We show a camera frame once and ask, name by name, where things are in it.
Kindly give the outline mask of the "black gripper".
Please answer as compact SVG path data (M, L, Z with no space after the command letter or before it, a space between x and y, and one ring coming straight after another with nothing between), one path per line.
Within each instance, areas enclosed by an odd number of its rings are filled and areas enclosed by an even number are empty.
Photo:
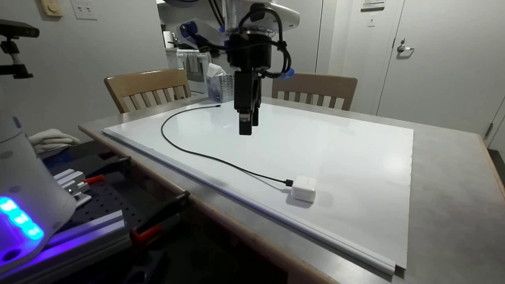
M261 72L272 66L270 38L261 33L235 31L226 41L228 61L235 69L234 107L239 115L239 132L251 135L259 126Z

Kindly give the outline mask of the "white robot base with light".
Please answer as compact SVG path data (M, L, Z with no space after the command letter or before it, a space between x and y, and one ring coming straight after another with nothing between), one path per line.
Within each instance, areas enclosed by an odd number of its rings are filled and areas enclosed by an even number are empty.
M0 276L37 257L76 211L21 123L0 117Z

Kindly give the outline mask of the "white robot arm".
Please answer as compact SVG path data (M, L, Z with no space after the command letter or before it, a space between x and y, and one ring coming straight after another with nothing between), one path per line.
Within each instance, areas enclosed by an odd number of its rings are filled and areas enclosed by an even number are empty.
M259 124L262 80L291 77L292 55L286 30L302 22L299 11L278 0L157 0L177 12L180 44L212 58L226 57L234 71L234 109L239 134L251 135Z

